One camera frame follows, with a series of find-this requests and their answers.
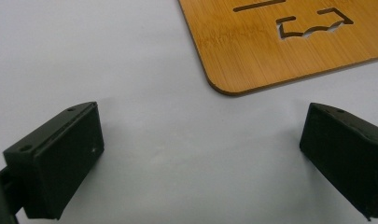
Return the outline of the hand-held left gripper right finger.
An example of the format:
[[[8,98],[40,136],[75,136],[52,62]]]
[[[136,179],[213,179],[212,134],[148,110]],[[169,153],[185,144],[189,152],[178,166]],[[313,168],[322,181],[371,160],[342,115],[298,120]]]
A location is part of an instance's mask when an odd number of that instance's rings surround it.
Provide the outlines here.
[[[378,218],[377,126],[340,108],[311,103],[300,149],[365,218]]]

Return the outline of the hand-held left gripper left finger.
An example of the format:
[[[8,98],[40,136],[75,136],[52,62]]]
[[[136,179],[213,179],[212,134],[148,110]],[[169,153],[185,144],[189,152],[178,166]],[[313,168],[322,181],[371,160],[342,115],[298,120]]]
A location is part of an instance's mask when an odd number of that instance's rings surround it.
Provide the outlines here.
[[[95,102],[65,109],[6,149],[7,168],[25,190],[26,215],[59,219],[103,152]]]

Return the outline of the bamboo board with cut-out slots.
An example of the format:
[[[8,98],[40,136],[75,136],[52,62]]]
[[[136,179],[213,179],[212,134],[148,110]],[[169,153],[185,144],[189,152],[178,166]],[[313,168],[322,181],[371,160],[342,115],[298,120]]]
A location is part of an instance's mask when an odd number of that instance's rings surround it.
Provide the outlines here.
[[[378,0],[178,0],[209,84],[241,95],[378,59]]]

